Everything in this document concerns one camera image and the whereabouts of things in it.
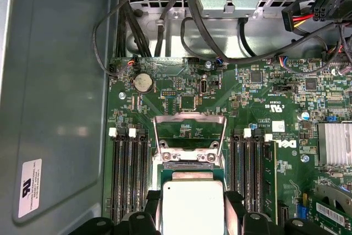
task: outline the aluminum heatsink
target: aluminum heatsink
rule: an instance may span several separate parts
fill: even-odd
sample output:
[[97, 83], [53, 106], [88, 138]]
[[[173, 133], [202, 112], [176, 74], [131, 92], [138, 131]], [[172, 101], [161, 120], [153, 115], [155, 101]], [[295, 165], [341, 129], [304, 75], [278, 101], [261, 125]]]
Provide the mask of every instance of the aluminum heatsink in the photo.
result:
[[318, 134], [321, 164], [352, 165], [352, 123], [321, 123]]

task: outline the screw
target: screw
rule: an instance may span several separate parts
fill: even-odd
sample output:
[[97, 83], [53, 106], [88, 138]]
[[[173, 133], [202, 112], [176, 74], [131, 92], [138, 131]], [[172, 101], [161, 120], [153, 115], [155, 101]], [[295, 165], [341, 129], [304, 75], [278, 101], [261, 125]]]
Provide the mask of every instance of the screw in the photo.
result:
[[170, 160], [170, 154], [168, 152], [164, 152], [162, 157], [165, 161]]
[[254, 220], [260, 220], [260, 216], [258, 214], [251, 214], [250, 217], [253, 218]]
[[214, 154], [208, 154], [207, 155], [207, 159], [208, 159], [209, 162], [214, 162], [216, 157], [215, 157]]
[[309, 156], [308, 155], [301, 155], [301, 162], [309, 162]]
[[256, 19], [256, 18], [258, 18], [258, 11], [255, 11], [254, 13], [253, 13], [253, 16], [252, 16], [252, 18], [254, 18], [254, 19]]
[[119, 93], [119, 99], [124, 100], [126, 98], [126, 94], [123, 92]]
[[210, 61], [206, 61], [205, 64], [204, 64], [205, 68], [207, 69], [211, 69], [212, 67], [212, 63]]
[[303, 227], [303, 222], [300, 220], [292, 220], [292, 224], [298, 227]]

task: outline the chip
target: chip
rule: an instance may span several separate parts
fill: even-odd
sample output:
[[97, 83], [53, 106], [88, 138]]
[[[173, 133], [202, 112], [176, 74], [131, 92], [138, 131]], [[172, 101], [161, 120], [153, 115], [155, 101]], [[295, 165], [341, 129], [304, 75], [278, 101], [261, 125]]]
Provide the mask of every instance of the chip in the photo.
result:
[[194, 110], [194, 97], [193, 96], [182, 96], [181, 109]]
[[240, 107], [240, 102], [234, 101], [234, 102], [231, 103], [231, 105], [232, 105], [233, 108], [239, 108]]
[[317, 79], [307, 78], [306, 79], [306, 90], [316, 91], [317, 90]]
[[251, 72], [251, 83], [262, 83], [262, 72], [261, 71]]

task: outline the metal bracket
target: metal bracket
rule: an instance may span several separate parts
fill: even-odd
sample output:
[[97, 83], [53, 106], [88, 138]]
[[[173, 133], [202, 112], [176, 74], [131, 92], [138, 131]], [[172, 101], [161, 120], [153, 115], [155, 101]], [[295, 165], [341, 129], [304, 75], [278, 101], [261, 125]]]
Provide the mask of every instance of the metal bracket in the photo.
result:
[[341, 189], [333, 188], [328, 185], [316, 185], [315, 195], [318, 199], [327, 197], [329, 205], [335, 207], [335, 201], [339, 202], [345, 213], [352, 215], [352, 194]]
[[182, 122], [185, 119], [194, 119], [195, 121], [200, 122], [200, 123], [219, 123], [219, 124], [223, 125], [223, 130], [222, 130], [221, 139], [220, 139], [220, 145], [219, 145], [219, 148], [217, 151], [217, 156], [219, 156], [221, 154], [221, 150], [222, 150], [222, 146], [223, 146], [223, 142], [224, 142], [227, 119], [224, 116], [207, 116], [207, 115], [202, 114], [200, 112], [184, 112], [184, 113], [175, 114], [173, 116], [156, 116], [153, 120], [153, 125], [154, 125], [154, 132], [155, 132], [158, 153], [161, 154], [161, 147], [160, 147], [160, 141], [159, 141], [159, 137], [158, 137], [158, 131], [156, 128], [156, 124], [163, 123], [163, 122]]
[[[163, 122], [182, 122], [185, 119], [194, 119], [200, 123], [219, 123], [223, 125], [220, 143], [218, 141], [211, 142], [207, 148], [199, 148], [193, 151], [180, 148], [169, 148], [164, 140], [159, 140], [157, 124]], [[156, 138], [157, 151], [153, 156], [152, 169], [152, 188], [156, 190], [158, 179], [158, 165], [164, 162], [180, 162], [180, 161], [197, 161], [212, 163], [220, 168], [225, 168], [225, 159], [222, 155], [222, 146], [225, 137], [227, 119], [223, 116], [207, 116], [199, 112], [185, 112], [175, 114], [173, 116], [157, 116], [153, 120], [154, 132]]]

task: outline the white label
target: white label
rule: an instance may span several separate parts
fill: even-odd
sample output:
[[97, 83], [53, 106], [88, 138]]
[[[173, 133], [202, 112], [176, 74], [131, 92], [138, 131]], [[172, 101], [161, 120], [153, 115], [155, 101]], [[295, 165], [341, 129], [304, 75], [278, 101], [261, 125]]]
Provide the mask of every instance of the white label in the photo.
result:
[[282, 109], [285, 108], [284, 105], [265, 105], [265, 108], [270, 108], [273, 113], [282, 113]]
[[330, 218], [331, 220], [339, 223], [341, 226], [345, 226], [345, 218], [342, 215], [328, 209], [326, 206], [323, 206], [319, 203], [316, 204], [316, 207], [317, 207], [317, 211], [319, 213], [321, 213], [324, 216], [327, 216], [328, 218]]
[[41, 170], [42, 159], [22, 165], [18, 217], [23, 217], [39, 207]]
[[297, 141], [295, 140], [276, 140], [279, 148], [297, 148]]
[[273, 121], [272, 129], [273, 132], [285, 132], [285, 121]]

